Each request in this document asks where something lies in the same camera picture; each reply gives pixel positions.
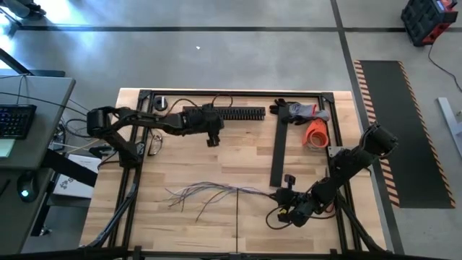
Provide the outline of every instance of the glove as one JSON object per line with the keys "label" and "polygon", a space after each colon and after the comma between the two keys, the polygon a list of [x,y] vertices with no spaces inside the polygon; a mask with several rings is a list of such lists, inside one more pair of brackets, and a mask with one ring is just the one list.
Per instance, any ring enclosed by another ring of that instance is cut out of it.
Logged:
{"label": "glove", "polygon": [[289,115],[281,118],[283,123],[294,123],[296,126],[305,124],[316,118],[328,121],[330,116],[326,110],[316,110],[317,105],[302,105],[299,102],[286,102],[283,98],[274,100],[276,105],[269,106],[269,112],[278,114],[280,108],[287,108]]}

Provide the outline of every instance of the desk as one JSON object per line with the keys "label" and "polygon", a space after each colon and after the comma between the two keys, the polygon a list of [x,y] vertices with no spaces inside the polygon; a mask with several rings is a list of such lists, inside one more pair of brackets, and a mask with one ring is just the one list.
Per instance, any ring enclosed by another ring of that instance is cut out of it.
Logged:
{"label": "desk", "polygon": [[[122,89],[116,107],[135,108],[138,94],[138,89]],[[350,92],[334,92],[334,96],[344,145],[356,146],[360,132],[352,95]],[[184,97],[167,96],[167,101],[173,104],[178,98]],[[187,98],[199,105],[212,99],[200,96]],[[268,107],[273,100],[271,97],[234,97],[234,105]],[[297,101],[317,103],[310,98],[298,98]],[[215,103],[228,104],[228,97],[220,97]],[[173,111],[180,111],[182,105],[189,104],[178,103]],[[144,160],[130,248],[142,246],[143,251],[223,253],[237,248],[239,252],[246,253],[284,254],[328,254],[330,248],[339,249],[335,218],[309,220],[302,228],[269,229],[265,216],[276,204],[264,197],[240,194],[237,202],[235,194],[226,196],[220,202],[209,205],[198,222],[195,219],[202,202],[214,194],[213,191],[187,199],[183,212],[180,207],[169,209],[168,203],[156,202],[170,196],[164,188],[176,191],[199,181],[251,186],[273,192],[269,188],[269,174],[276,116],[269,114],[268,109],[266,112],[264,121],[225,121],[225,128],[219,135],[219,147],[208,148],[206,134],[185,137],[164,135],[160,153]],[[306,126],[289,125],[287,132],[284,172],[297,177],[294,189],[298,191],[306,190],[314,181],[321,179],[327,163],[324,151],[315,152],[302,147],[305,130]],[[130,128],[121,129],[120,133],[128,139]],[[121,173],[122,169],[116,164],[101,168],[81,244],[94,240],[112,217]],[[359,220],[375,241],[385,248],[371,179],[366,171],[352,179],[352,190]],[[275,218],[270,220],[273,225],[278,225]],[[121,243],[123,220],[121,224],[118,245]],[[351,230],[348,228],[347,239],[352,247]]]}
{"label": "desk", "polygon": [[[18,93],[21,78],[0,79],[0,91]],[[71,78],[24,77],[21,95],[66,105],[74,85],[75,81]],[[0,95],[0,104],[15,104],[16,99],[15,96]],[[40,168],[40,166],[64,111],[64,108],[57,105],[23,97],[19,99],[19,104],[33,104],[37,106],[37,110],[27,138],[16,140],[10,155],[7,158],[0,158],[0,185],[3,185],[7,179],[11,180],[0,196],[0,255],[18,254],[30,234],[31,226],[43,203],[45,190],[53,175],[51,169]],[[17,193],[17,179],[24,170],[37,169],[40,169],[37,173],[39,196],[34,202],[24,203]]]}

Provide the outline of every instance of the black plastic part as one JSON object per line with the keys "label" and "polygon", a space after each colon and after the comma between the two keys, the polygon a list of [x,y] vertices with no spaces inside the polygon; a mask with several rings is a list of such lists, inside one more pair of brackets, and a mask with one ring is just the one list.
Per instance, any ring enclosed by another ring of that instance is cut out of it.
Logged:
{"label": "black plastic part", "polygon": [[138,93],[138,102],[145,100],[151,94],[151,92],[151,90],[140,90]]}
{"label": "black plastic part", "polygon": [[[193,106],[183,107],[183,111],[200,113],[200,110]],[[264,107],[214,107],[223,120],[253,120],[262,121],[265,119],[266,109]]]}
{"label": "black plastic part", "polygon": [[293,175],[286,174],[284,175],[284,182],[287,183],[287,188],[292,189],[292,186],[295,185],[296,178]]}
{"label": "black plastic part", "polygon": [[241,260],[242,255],[240,253],[230,253],[229,260]]}
{"label": "black plastic part", "polygon": [[132,260],[144,260],[144,257],[141,256],[141,246],[135,246],[133,249],[133,256],[131,256]]}
{"label": "black plastic part", "polygon": [[164,96],[156,96],[154,97],[154,102],[152,103],[152,105],[154,106],[155,110],[162,112],[168,107],[167,98],[165,98]]}
{"label": "black plastic part", "polygon": [[334,94],[332,92],[322,92],[321,93],[323,98],[328,101],[329,103],[334,103],[335,102],[335,98],[334,98]]}
{"label": "black plastic part", "polygon": [[284,156],[286,151],[287,123],[282,123],[282,118],[289,116],[288,107],[279,107],[276,121],[276,136],[274,137],[273,161],[271,164],[271,177],[269,185],[280,187],[282,174],[284,173]]}

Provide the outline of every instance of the bundle of wires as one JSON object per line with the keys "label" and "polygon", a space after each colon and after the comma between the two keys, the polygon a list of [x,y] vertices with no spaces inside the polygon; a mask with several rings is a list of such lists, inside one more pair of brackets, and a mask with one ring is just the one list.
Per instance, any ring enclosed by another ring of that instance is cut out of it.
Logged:
{"label": "bundle of wires", "polygon": [[198,182],[198,183],[194,183],[189,186],[186,186],[185,188],[182,188],[175,192],[165,189],[170,194],[172,194],[172,196],[170,196],[170,198],[166,200],[171,200],[172,202],[169,205],[169,207],[173,207],[175,205],[181,204],[181,211],[183,211],[186,198],[193,196],[201,191],[205,191],[209,189],[217,189],[219,191],[215,195],[213,195],[208,201],[204,202],[204,206],[202,207],[201,212],[197,216],[196,222],[199,220],[200,216],[204,212],[207,205],[212,204],[212,203],[217,203],[221,201],[222,199],[224,199],[226,196],[233,194],[233,193],[243,192],[245,194],[255,194],[255,195],[261,195],[261,196],[267,196],[268,198],[273,199],[273,197],[270,194],[266,194],[256,188],[234,187],[234,186],[229,186],[229,185],[212,183],[209,181],[202,181],[202,182]]}

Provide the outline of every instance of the orange object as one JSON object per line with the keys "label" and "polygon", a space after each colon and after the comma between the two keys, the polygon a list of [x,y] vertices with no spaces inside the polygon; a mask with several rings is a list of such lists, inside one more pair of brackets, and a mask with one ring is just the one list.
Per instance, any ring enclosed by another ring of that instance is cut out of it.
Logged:
{"label": "orange object", "polygon": [[321,118],[313,120],[308,129],[306,129],[306,134],[303,137],[303,145],[324,148],[328,143],[326,123]]}

